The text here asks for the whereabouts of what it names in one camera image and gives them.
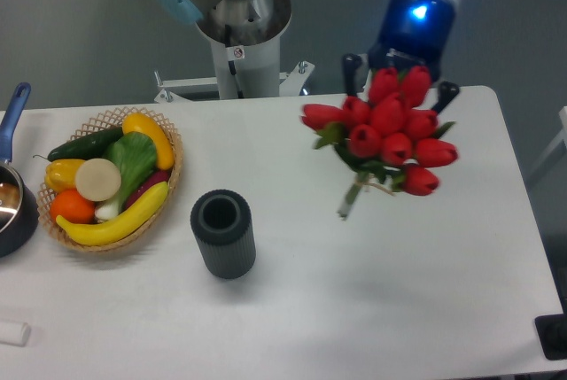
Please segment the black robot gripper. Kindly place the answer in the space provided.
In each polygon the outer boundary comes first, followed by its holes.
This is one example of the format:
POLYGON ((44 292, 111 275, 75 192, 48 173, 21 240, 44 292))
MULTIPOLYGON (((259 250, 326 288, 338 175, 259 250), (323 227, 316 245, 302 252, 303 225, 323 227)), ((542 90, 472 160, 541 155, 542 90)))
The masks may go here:
MULTIPOLYGON (((341 58, 345 93, 357 97, 372 69, 394 67, 398 71, 426 66, 431 80, 441 76, 441 59, 455 18, 450 0, 390 0, 376 43, 366 54, 347 53, 341 58)), ((442 81, 437 102, 441 114, 460 94, 460 87, 442 81)))

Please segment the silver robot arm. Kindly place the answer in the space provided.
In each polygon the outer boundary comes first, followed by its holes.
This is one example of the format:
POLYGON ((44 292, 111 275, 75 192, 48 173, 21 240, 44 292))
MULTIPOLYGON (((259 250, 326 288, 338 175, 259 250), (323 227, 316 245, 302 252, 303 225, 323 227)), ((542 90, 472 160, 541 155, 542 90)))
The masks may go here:
MULTIPOLYGON (((280 37, 291 0, 157 0, 174 19, 196 25, 208 40, 222 99, 298 95, 313 67, 280 74, 280 37)), ((358 95, 380 68, 414 66, 441 76, 441 59, 461 0, 390 0, 376 42, 342 57, 346 94, 358 95)))

